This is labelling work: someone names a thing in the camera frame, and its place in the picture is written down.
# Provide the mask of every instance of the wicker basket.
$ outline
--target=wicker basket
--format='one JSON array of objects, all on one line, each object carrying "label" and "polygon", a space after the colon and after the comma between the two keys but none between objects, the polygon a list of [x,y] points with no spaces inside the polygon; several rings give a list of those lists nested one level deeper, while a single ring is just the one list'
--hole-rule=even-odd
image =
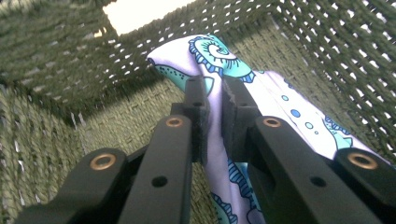
[{"label": "wicker basket", "polygon": [[[117,36],[107,0],[0,3],[0,222],[46,203],[86,153],[132,153],[183,94],[145,61],[185,35],[214,34],[256,70],[396,162],[396,5],[392,1],[196,0]],[[201,165],[191,223],[215,223]]]}]

